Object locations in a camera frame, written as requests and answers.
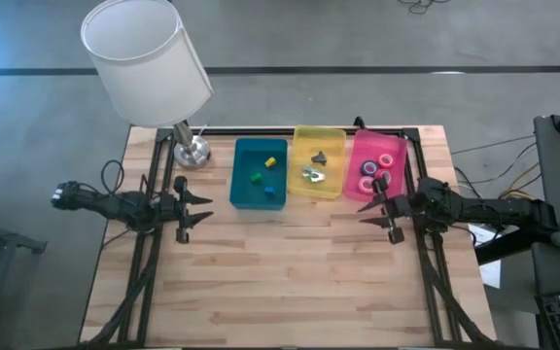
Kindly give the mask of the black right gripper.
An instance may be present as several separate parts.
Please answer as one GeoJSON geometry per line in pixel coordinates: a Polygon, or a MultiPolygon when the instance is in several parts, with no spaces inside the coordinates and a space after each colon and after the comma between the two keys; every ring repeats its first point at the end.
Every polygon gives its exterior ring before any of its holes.
{"type": "Polygon", "coordinates": [[[408,197],[402,194],[389,197],[387,195],[388,184],[383,179],[374,179],[372,184],[375,196],[371,202],[359,209],[358,212],[365,212],[379,206],[382,216],[361,219],[361,223],[373,224],[388,229],[388,240],[393,245],[404,242],[403,230],[396,225],[395,220],[412,215],[408,197]]]}

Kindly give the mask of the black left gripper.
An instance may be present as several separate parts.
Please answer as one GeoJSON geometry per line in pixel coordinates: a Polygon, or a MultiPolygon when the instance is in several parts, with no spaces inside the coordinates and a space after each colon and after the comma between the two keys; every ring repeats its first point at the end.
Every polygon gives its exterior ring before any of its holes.
{"type": "Polygon", "coordinates": [[[187,190],[187,179],[184,176],[177,176],[174,179],[174,190],[177,196],[168,191],[162,191],[159,197],[159,220],[163,223],[176,221],[179,226],[176,229],[176,241],[181,244],[188,244],[190,236],[188,228],[193,228],[199,222],[213,215],[213,212],[201,212],[191,214],[186,203],[191,205],[211,203],[212,199],[196,196],[187,190]]]}

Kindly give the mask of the pink plastic bin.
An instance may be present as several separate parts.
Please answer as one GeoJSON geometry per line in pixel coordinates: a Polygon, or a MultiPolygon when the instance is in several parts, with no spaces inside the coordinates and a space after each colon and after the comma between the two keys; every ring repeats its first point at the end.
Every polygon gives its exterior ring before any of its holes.
{"type": "Polygon", "coordinates": [[[346,197],[364,202],[372,201],[374,192],[364,194],[359,191],[358,182],[364,177],[360,168],[362,163],[366,160],[374,160],[378,163],[377,158],[384,153],[390,154],[395,159],[393,167],[386,168],[392,175],[391,183],[388,184],[387,195],[392,197],[404,194],[404,169],[407,155],[407,141],[398,136],[359,130],[354,137],[344,185],[344,195],[346,197]]]}

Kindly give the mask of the blue plastic bin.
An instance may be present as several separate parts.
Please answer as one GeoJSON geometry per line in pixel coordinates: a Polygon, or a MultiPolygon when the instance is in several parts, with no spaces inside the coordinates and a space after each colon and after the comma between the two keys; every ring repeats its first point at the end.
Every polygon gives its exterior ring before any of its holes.
{"type": "Polygon", "coordinates": [[[287,198],[287,174],[285,139],[240,138],[235,143],[229,201],[237,209],[281,210],[287,198]],[[269,158],[275,158],[276,164],[266,168],[264,163],[269,158]],[[251,182],[255,173],[262,174],[258,184],[251,182]],[[265,187],[274,187],[276,195],[266,195],[265,187]]]}

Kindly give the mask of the yellow plastic bin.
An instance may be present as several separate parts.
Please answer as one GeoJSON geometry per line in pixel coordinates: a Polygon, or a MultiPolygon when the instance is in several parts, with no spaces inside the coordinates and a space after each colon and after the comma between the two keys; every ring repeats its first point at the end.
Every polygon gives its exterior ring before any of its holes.
{"type": "Polygon", "coordinates": [[[334,199],[340,195],[345,166],[346,132],[337,128],[298,125],[295,128],[290,151],[288,191],[303,196],[334,199]],[[313,163],[311,158],[322,151],[327,164],[313,163]],[[302,177],[304,166],[310,165],[326,175],[319,183],[302,177]]]}

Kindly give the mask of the white paper sheet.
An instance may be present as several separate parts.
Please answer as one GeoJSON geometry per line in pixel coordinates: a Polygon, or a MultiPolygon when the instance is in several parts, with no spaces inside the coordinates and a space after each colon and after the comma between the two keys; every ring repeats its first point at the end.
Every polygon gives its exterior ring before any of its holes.
{"type": "MultiPolygon", "coordinates": [[[[469,230],[474,235],[474,246],[489,242],[495,233],[482,226],[468,225],[469,230]]],[[[495,261],[483,264],[479,267],[482,282],[485,286],[495,289],[501,287],[501,262],[495,261]]]]}

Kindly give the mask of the silver lamp white shade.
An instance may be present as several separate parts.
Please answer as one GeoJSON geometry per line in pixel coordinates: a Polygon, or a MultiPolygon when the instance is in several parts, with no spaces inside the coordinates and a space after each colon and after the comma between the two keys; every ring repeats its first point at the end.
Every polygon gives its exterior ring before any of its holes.
{"type": "Polygon", "coordinates": [[[106,0],[85,17],[81,40],[112,105],[129,124],[172,127],[175,160],[205,166],[208,142],[187,119],[213,95],[207,73],[167,0],[106,0]]]}

